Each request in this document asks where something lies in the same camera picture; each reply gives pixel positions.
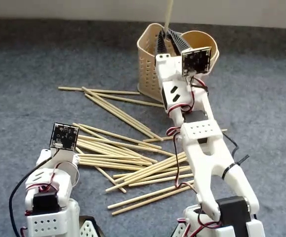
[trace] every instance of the basket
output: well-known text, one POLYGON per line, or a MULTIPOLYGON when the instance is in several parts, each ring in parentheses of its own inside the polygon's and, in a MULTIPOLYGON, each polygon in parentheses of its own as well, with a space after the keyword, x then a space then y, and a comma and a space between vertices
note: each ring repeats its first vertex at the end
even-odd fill
MULTIPOLYGON (((150 24, 137 41, 139 81, 138 91, 148 97, 162 102, 160 87, 155 72, 155 45, 158 33, 162 29, 158 23, 150 24)), ((192 48, 211 46, 210 71, 201 77, 205 80, 212 71, 218 59, 219 51, 215 40, 207 33, 201 31, 188 31, 181 35, 192 48)), ((169 40, 165 41, 168 53, 175 56, 169 40)))

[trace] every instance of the robotic arm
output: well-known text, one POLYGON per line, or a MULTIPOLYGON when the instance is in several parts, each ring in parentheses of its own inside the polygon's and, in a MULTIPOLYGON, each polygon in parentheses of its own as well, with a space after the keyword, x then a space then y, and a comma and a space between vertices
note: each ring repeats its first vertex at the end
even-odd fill
POLYGON ((187 48, 175 57, 167 53, 156 55, 155 70, 165 111, 179 133, 177 140, 182 143, 194 174, 199 202, 185 210, 190 230, 184 236, 206 227, 199 221, 201 218, 203 222, 222 224, 219 228, 207 227, 196 236, 264 237, 262 223, 251 219, 259 210, 258 199, 223 140, 208 101, 207 87, 201 80, 209 72, 210 50, 187 48), (237 196, 215 200, 210 189, 212 175, 225 180, 237 196))
MULTIPOLYGON (((79 157, 75 154, 78 131, 77 127, 55 123, 49 149, 41 151, 37 166, 25 176, 29 175, 25 182, 25 229, 29 237, 103 237, 94 218, 80 218, 79 205, 70 198, 79 180, 79 157)), ((22 181, 12 192, 9 203, 17 237, 20 235, 13 218, 12 198, 22 181)), ((24 228, 20 232, 24 237, 24 228)))

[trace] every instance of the red wire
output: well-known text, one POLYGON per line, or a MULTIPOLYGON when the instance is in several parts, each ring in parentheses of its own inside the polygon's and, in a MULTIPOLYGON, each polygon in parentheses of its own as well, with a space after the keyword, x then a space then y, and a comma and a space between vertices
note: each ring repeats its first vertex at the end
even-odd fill
POLYGON ((20 233, 21 233, 21 237, 25 237, 25 235, 24 235, 24 230, 27 230, 28 228, 26 228, 26 227, 22 227, 21 229, 20 229, 20 233))

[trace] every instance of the floor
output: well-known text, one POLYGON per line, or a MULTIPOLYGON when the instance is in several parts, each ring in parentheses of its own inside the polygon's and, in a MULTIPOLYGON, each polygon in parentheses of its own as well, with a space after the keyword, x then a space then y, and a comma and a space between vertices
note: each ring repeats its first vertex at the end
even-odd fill
MULTIPOLYGON (((148 23, 59 20, 0 20, 0 236, 14 236, 8 197, 47 148, 55 121, 80 122, 136 139, 146 137, 87 100, 57 87, 136 90, 136 41, 148 23)), ((221 128, 240 146, 237 158, 260 202, 266 236, 286 236, 286 30, 172 24, 176 31, 211 34, 220 58, 207 84, 221 128)), ((146 99, 144 96, 134 98, 146 99)), ((113 104, 164 136, 171 121, 161 108, 113 104)), ((173 152, 170 141, 163 148, 173 152)), ((148 154, 156 159, 162 156, 148 154)), ((120 173, 108 170, 109 174, 120 173)), ((72 197, 82 215, 92 215, 107 237, 169 237, 191 191, 112 217, 107 205, 172 186, 172 181, 106 194, 110 182, 91 167, 80 167, 72 197)), ((216 198, 230 189, 212 180, 216 198)), ((18 227, 25 225, 24 188, 14 200, 18 227)))

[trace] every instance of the wire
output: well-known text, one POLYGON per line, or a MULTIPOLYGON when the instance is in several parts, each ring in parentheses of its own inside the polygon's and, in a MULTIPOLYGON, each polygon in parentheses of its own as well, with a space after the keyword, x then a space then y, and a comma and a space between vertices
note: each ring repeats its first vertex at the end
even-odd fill
POLYGON ((200 210, 199 210, 199 213, 198 213, 198 223, 203 226, 203 227, 206 227, 206 228, 209 228, 209 229, 217 229, 219 228, 221 225, 220 225, 220 221, 213 221, 213 222, 209 222, 209 223, 205 223, 203 224, 202 221, 200 220, 200 214, 202 212, 202 204, 200 204, 200 210))
POLYGON ((21 237, 25 237, 24 231, 27 230, 27 229, 28 229, 28 228, 26 228, 26 227, 22 227, 22 228, 20 229, 21 237))
POLYGON ((179 161, 178 161, 178 154, 177 154, 177 145, 176 145, 176 136, 179 134, 180 132, 177 132, 176 134, 174 134, 173 136, 173 145, 174 145, 174 152, 175 152, 175 155, 176 155, 176 161, 177 161, 177 174, 176 174, 176 178, 175 178, 175 181, 174 181, 174 185, 177 189, 180 189, 182 187, 182 185, 186 185, 186 186, 189 186, 195 193, 197 193, 197 191, 195 190, 195 188, 189 184, 188 182, 182 182, 181 184, 179 184, 179 173, 180 173, 180 170, 179 170, 179 161))
POLYGON ((43 162, 41 162, 39 165, 35 166, 29 173, 27 173, 21 180, 20 182, 15 186, 15 188, 13 189, 11 195, 10 195, 10 198, 9 198, 9 213, 10 213, 10 219, 11 219, 11 224, 12 224, 12 228, 13 228, 13 231, 15 233, 15 235, 17 237, 21 237, 18 230, 17 230, 17 227, 16 227, 16 224, 15 224, 15 221, 14 221, 14 215, 13 215, 13 207, 12 207, 12 200, 13 200, 13 197, 16 193, 16 191, 19 189, 19 187, 21 186, 21 184, 34 172, 36 171, 37 169, 39 169, 40 167, 42 167, 43 165, 45 165, 47 162, 49 162, 52 158, 54 158, 57 153, 59 152, 59 150, 56 151, 56 153, 51 156, 50 158, 44 160, 43 162))
POLYGON ((230 138, 228 135, 226 135, 225 132, 223 132, 223 135, 224 135, 228 140, 230 140, 230 141, 234 144, 234 146, 235 146, 235 148, 234 148, 233 151, 232 151, 232 157, 234 158, 235 152, 236 152, 240 147, 239 147, 239 145, 237 145, 237 143, 236 143, 232 138, 230 138))
POLYGON ((182 237, 187 237, 190 228, 191 228, 191 224, 189 223, 189 224, 187 225, 185 231, 183 232, 182 237))
POLYGON ((208 87, 207 85, 201 80, 201 79, 198 79, 194 76, 191 77, 191 80, 190 80, 190 86, 191 87, 195 87, 195 88, 201 88, 201 89, 204 89, 208 95, 208 87), (200 85, 196 85, 196 84, 193 84, 193 80, 196 80, 200 85))

